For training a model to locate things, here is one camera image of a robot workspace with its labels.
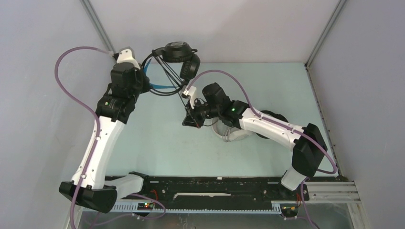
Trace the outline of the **white headphones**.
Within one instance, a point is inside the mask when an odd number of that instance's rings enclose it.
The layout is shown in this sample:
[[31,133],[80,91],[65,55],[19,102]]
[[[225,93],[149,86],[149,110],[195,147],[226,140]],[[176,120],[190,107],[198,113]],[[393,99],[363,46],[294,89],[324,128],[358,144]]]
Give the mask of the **white headphones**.
[[238,129],[236,127],[229,127],[229,126],[225,126],[225,130],[220,133],[218,124],[219,119],[214,118],[211,123],[211,128],[214,134],[226,143],[233,141],[240,141],[250,137],[253,134],[252,131]]

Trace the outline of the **black blue headphones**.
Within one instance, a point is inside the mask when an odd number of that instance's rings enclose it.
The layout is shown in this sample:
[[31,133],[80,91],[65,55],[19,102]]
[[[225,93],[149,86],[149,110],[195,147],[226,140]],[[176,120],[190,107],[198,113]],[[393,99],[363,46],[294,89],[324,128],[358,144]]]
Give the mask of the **black blue headphones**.
[[197,51],[187,42],[170,42],[152,50],[140,66],[146,73],[151,61],[156,61],[170,85],[150,83],[149,91],[157,96],[179,93],[197,75],[201,63]]

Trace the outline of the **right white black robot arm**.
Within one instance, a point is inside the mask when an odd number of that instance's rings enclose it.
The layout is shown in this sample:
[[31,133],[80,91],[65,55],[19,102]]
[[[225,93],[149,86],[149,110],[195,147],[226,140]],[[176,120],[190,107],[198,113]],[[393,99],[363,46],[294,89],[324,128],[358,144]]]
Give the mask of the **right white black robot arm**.
[[292,162],[278,185],[278,194],[291,199],[306,178],[312,177],[327,154],[327,145],[319,128],[284,122],[252,108],[248,103],[231,100],[217,84],[203,88],[205,102],[198,101],[196,88],[185,86],[182,97],[188,99],[183,126],[201,128],[207,119],[217,119],[228,127],[246,130],[271,139],[292,152]]

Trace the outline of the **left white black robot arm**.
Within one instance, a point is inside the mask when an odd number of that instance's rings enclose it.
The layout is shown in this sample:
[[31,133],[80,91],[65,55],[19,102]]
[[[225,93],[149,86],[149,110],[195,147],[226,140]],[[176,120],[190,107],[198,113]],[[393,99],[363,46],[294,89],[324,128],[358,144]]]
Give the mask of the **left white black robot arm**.
[[114,145],[135,109],[139,95],[149,86],[149,79],[134,63],[121,62],[110,73],[111,83],[97,103],[92,139],[71,181],[64,181],[59,192],[73,203],[98,212],[108,213],[116,201],[134,193],[147,198],[151,186],[146,175],[131,172],[106,181],[106,170]]

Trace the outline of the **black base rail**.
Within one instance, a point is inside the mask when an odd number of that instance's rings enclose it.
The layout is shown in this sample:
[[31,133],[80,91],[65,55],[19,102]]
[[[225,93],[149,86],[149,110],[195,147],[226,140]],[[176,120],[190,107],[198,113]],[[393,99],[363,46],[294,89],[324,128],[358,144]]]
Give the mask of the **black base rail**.
[[167,210],[273,210],[277,201],[309,200],[307,186],[291,191],[279,177],[147,177],[140,195]]

